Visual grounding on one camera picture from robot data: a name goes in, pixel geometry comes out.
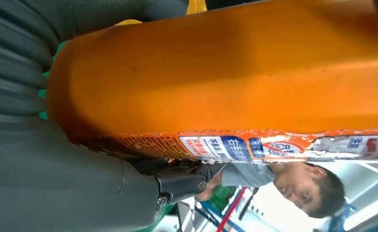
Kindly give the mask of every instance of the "man's hair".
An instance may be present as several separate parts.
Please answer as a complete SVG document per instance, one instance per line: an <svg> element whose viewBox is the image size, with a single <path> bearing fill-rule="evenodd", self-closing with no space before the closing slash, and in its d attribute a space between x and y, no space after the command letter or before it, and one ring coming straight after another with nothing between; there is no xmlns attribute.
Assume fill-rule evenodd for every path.
<svg viewBox="0 0 378 232"><path fill-rule="evenodd" d="M327 173L327 175L323 178L314 178L314 182L320 189L320 208L309 212L309 217L324 218L327 216L332 216L344 206L344 202L346 201L344 198L344 185L341 182L341 179L326 168L312 163L305 164L312 167L320 167Z"/></svg>

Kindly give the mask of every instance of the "red pipe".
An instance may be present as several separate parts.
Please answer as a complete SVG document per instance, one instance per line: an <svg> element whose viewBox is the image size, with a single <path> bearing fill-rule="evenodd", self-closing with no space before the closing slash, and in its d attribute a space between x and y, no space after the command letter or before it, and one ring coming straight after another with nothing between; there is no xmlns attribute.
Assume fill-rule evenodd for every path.
<svg viewBox="0 0 378 232"><path fill-rule="evenodd" d="M221 232L223 230L223 228L226 225L226 222L229 220L230 215L233 213L233 210L236 208L236 206L239 204L240 200L242 199L242 196L245 193L246 189L247 188L244 187L242 190L240 190L239 195L234 200L234 203L232 204L232 206L228 209L228 213L226 213L226 216L223 218L216 232Z"/></svg>

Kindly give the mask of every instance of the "orange plastic tank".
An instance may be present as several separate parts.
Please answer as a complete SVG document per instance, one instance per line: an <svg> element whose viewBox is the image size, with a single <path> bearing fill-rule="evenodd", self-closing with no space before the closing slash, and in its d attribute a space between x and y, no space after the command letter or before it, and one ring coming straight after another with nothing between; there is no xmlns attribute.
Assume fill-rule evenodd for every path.
<svg viewBox="0 0 378 232"><path fill-rule="evenodd" d="M111 154L378 160L378 13L273 0L109 28L64 46L47 100L74 143Z"/></svg>

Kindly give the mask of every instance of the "green part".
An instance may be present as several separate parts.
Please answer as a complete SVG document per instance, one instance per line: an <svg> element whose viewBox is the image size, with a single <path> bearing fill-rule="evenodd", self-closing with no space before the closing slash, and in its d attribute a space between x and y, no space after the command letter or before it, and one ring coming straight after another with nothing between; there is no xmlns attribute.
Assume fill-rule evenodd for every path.
<svg viewBox="0 0 378 232"><path fill-rule="evenodd" d="M53 59L55 59L55 57L57 56L58 52L62 49L62 47L64 45L65 45L65 42L62 42L62 43L59 44L57 53L55 54L55 56L54 56ZM49 77L49 72L44 72L44 76L46 78L48 78ZM40 96L42 98L45 98L45 89L42 89L42 90L38 91L38 96ZM45 111L40 113L40 117L43 118L43 119L45 119L45 120L48 119L47 113Z"/></svg>
<svg viewBox="0 0 378 232"><path fill-rule="evenodd" d="M162 218L167 215L173 208L174 204L170 205L163 205L160 207L159 211L156 213L155 217L155 222L152 223L149 227L142 229L142 230L137 230L135 232L151 232L155 229L155 227L159 224L159 222L162 220Z"/></svg>
<svg viewBox="0 0 378 232"><path fill-rule="evenodd" d="M218 211L222 212L229 204L229 199L236 192L236 187L217 186L212 193L209 203Z"/></svg>

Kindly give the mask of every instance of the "product label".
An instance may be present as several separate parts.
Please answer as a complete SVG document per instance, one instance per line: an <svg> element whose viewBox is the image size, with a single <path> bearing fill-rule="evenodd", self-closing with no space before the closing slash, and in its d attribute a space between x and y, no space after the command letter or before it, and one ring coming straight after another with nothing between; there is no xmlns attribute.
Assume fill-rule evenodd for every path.
<svg viewBox="0 0 378 232"><path fill-rule="evenodd" d="M378 160L378 135L318 138L313 151L358 154L362 160Z"/></svg>
<svg viewBox="0 0 378 232"><path fill-rule="evenodd" d="M87 138L80 144L118 157L231 162L378 160L378 130L148 133Z"/></svg>

